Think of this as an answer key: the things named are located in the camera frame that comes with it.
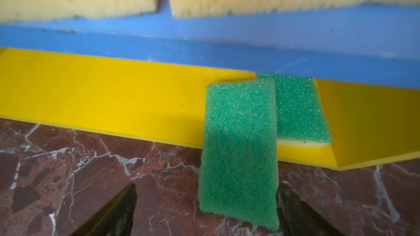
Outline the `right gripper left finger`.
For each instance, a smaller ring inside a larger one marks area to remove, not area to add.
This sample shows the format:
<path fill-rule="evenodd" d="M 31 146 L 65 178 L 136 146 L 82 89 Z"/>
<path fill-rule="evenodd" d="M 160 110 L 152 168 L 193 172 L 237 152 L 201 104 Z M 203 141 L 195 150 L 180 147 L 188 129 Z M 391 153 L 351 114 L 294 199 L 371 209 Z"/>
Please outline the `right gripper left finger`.
<path fill-rule="evenodd" d="M 137 203 L 135 184 L 130 183 L 93 215 L 73 236 L 129 236 Z"/>

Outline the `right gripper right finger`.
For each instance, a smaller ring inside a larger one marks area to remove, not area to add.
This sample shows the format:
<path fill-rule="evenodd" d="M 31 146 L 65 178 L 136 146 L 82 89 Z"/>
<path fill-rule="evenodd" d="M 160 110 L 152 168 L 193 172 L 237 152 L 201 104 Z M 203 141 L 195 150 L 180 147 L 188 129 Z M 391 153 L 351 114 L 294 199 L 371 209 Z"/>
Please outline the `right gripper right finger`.
<path fill-rule="evenodd" d="M 342 236 L 336 227 L 304 202 L 286 183 L 276 194 L 277 214 L 285 236 Z"/>

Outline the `green sponge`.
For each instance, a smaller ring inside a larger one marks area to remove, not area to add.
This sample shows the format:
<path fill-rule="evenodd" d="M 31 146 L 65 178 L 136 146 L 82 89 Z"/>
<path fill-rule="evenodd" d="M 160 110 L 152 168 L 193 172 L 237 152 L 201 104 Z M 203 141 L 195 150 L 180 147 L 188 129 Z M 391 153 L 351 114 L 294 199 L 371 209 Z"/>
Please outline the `green sponge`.
<path fill-rule="evenodd" d="M 333 142 L 313 78 L 266 73 L 255 77 L 275 83 L 278 145 L 323 148 Z"/>
<path fill-rule="evenodd" d="M 279 229 L 275 84 L 207 87 L 198 199 L 203 212 Z"/>

